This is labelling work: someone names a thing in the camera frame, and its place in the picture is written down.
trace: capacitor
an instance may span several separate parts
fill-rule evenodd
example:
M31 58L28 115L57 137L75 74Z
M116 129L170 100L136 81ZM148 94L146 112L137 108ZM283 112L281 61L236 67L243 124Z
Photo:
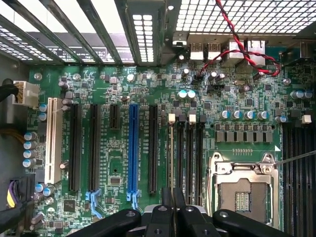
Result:
M302 99L303 96L304 96L304 93L300 90L298 91L292 91L291 94L290 94L291 98L294 99L294 100L297 100L297 99Z
M35 225L36 223L42 221L44 219L44 214L39 212L35 217L31 219L31 224Z
M35 140L38 137L36 132L27 132L24 134L24 139L26 141L32 141Z
M178 92L178 97L179 97L180 99L186 98L186 97L187 97L187 92L186 92L185 90L180 90L180 91Z
M234 112L232 113L232 118L233 118L233 119L240 119L240 111L239 111L239 110L234 111Z
M250 119L253 119L254 117L254 112L253 111L248 111L248 112L245 112L243 114L244 118L247 119L247 120L250 120Z
M59 168L60 168L60 169L67 169L67 168L68 168L68 165L69 165L69 162L68 162L68 161L65 161L65 162L62 162L62 163L59 165Z
M39 114L39 120L44 122L47 120L47 114L46 113L40 113Z
M267 111L262 111L258 113L258 119L265 120L269 117L269 113Z
M190 72L189 69L187 69L187 68L183 69L181 77L182 78L187 78L188 75L189 75L189 72Z
M44 184L44 183L36 184L36 185L35 185L35 192L41 193L41 192L44 191L44 189L45 189L46 187L47 187L47 185Z
M25 159L23 162L22 162L22 165L23 167L25 168L33 168L34 165L36 165L36 159L35 158L31 158L31 159Z
M222 118L222 119L227 119L229 117L229 111L227 110L224 110L222 111L219 116Z
M30 225L30 231L38 230L40 227L42 227L44 221L39 221L35 225Z
M194 90L189 90L187 96L189 99L194 99L196 97L196 93Z
M39 105L39 111L45 113L47 111L47 105L46 104L40 104Z
M291 79L290 78L284 78L283 80L282 80L282 82L283 82L283 84L284 85L286 85L286 86L288 86L288 85L291 85Z
M217 77L215 78L215 81L220 81L223 80L225 78L225 74L220 73L219 75L217 75Z
M33 158L36 156L36 150L26 150L23 152L23 157L26 159Z
M248 86L248 85L244 85L244 86L242 86L242 87L240 87L239 89L238 89L238 92L239 93L245 93L245 92L247 92L247 91L249 91L250 90L250 87Z
M252 79L253 80L259 80L262 78L265 74L263 72L257 72L255 75L253 75Z
M35 149L35 147L37 146L37 142L36 141L26 141L24 144L23 144L23 147L25 150L32 150L32 149Z
M62 88L63 90L69 90L69 85L64 81L58 82L58 86Z
M52 186L52 185L49 185L48 187L46 187L44 190L43 190L43 194L45 197L49 197L50 195L54 194L55 192L55 187Z
M305 91L303 99L311 99L313 97L313 92L312 91Z
M216 77L217 77L217 73L216 72L211 72L207 79L209 81L213 81L213 80L215 80Z
M277 116L275 118L275 121L278 122L278 123L287 122L287 117L286 116Z

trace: black pcie slot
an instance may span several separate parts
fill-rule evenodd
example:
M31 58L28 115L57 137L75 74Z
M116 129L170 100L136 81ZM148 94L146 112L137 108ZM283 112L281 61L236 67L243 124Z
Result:
M176 187L182 189L182 160L183 160L183 150L184 150L184 123L178 122L177 126L177 180Z
M187 123L186 203L192 204L194 127Z
M68 189L73 192L77 192L80 187L81 122L82 106L71 105Z
M90 105L90 150L88 169L88 191L99 189L100 177L101 107Z
M203 159L203 130L204 124L197 124L197 143L196 143L196 205L202 206L202 159Z
M157 192L158 165L158 106L149 106L149 159L148 159L148 192Z

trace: silver capacitor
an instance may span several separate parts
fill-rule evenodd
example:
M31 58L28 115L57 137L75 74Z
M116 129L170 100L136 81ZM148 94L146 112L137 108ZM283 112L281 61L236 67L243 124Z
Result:
M268 119L269 113L267 111L262 111L258 113L258 119L265 120Z
M39 212L35 217L31 219L31 224L35 225L36 223L42 221L44 219L44 214Z
M292 91L291 94L290 94L291 98L294 99L294 100L297 100L297 99L302 99L304 97L304 93L300 90L298 91Z
M69 85L64 81L58 82L58 86L62 88L63 90L69 90Z

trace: green circuit board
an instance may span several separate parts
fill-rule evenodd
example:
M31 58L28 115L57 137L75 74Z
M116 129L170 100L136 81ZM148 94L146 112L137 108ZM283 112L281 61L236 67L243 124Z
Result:
M294 101L290 98L291 91L304 90L301 80L315 74L315 68L309 65L310 71L304 73L303 67L286 68L278 77L264 77L258 81L252 79L253 73L235 73L235 68L209 68L209 71L217 71L225 74L221 84L225 85L219 93L207 93L207 80L191 85L191 76L183 81L181 73L184 68L191 70L194 74L200 65L170 65L165 68L135 68L135 67L34 67L30 71L30 83L40 86L40 103L47 103L49 97L60 97L61 89L58 81L67 78L74 94L74 103L80 103L82 110L82 153L80 164L80 190L77 193L68 191L68 174L62 172L62 181L55 185L56 192L51 197L53 203L47 204L45 200L36 204L36 213L45 214L44 228L39 229L41 236L60 236L57 233L56 222L64 223L63 234L67 235L72 230L81 229L98 218L91 214L90 203L85 200L88 180L88 154L89 154L89 106L100 104L101 108L101 153L100 153L100 189L101 195L98 201L98 212L103 216L109 216L119 210L131 208L131 202L126 200L127 190L127 151L128 151L128 128L129 128L129 105L136 103L140 106L139 114L139 174L138 198L139 210L143 211L146 206L159 204L161 202L160 189L167 185L167 151L170 148L168 143L167 119L169 113L184 114L193 113L207 116L203 134L203 194L206 190L206 169L209 157L214 151L220 152L225 159L232 161L260 161L266 152L281 160L281 126L275 121L276 110L281 110L282 115L288 116L292 108L309 110L312 102ZM36 73L42 74L40 81L35 80ZM79 74L80 79L74 80L74 75ZM134 75L133 81L128 81L128 75ZM282 78L291 78L292 84L285 86ZM234 81L245 81L251 85L251 91L238 93L240 86ZM180 90L193 90L196 93L194 99L180 100ZM122 96L129 96L127 102L122 102ZM110 104L118 104L121 111L120 130L109 129ZM148 150L149 150L149 105L158 105L159 128L158 128L158 191L152 195L148 193ZM268 119L252 120L244 118L233 120L222 119L220 113L224 110L243 113L253 111L258 114L267 111ZM39 129L39 111L29 109L28 130ZM64 112L62 141L62 160L69 159L70 126L69 114ZM227 142L218 140L217 132L269 132L272 134L270 142L264 141L234 141ZM174 163L176 164L176 134L174 138ZM44 160L45 142L39 141L37 146L37 159ZM37 165L29 172L36 172L36 169L43 168ZM119 177L119 183L111 183L111 177ZM282 183L282 170L280 170L280 184ZM282 186L279 187L282 200ZM279 211L282 213L282 201ZM280 216L280 229L282 229L282 214Z

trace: cable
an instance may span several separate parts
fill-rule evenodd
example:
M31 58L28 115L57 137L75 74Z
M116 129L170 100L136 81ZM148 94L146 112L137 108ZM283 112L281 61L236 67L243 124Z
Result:
M221 10L221 13L224 17L224 19L226 20L227 24L228 24L228 27L230 28L230 30L232 31L233 33L233 37L234 37L234 40L235 42L238 44L238 48L239 50L231 50L231 51L225 51L221 54L219 54L218 56L216 56L214 59L208 61L201 69L200 71L200 74L209 66L211 65L217 58L219 57L222 57L224 56L225 54L227 53L231 53L231 52L240 52L243 54L243 57L245 60L247 60L249 62L249 64L256 68L259 72L262 72L266 75L271 75L272 77L276 77L279 73L280 73L280 65L278 62L275 61L275 59L273 57L270 57L266 54L261 54L261 53L257 53L257 52L250 52L250 51L245 51L245 48L243 46L243 44L240 42L240 39L239 39L239 36L238 34L236 33L235 31L235 26L232 24L232 22L230 21L230 19L228 18L228 15L227 15L227 12L224 10L223 6L222 6L222 3L221 3L221 0L215 0L216 2L216 5L220 8ZM256 56L261 56L267 60L270 60L273 62L274 65L276 65L276 68L277 70L275 72L270 72L269 70L265 70L265 69L262 69L261 66L259 65L256 65L256 63L250 59L250 55L256 55Z

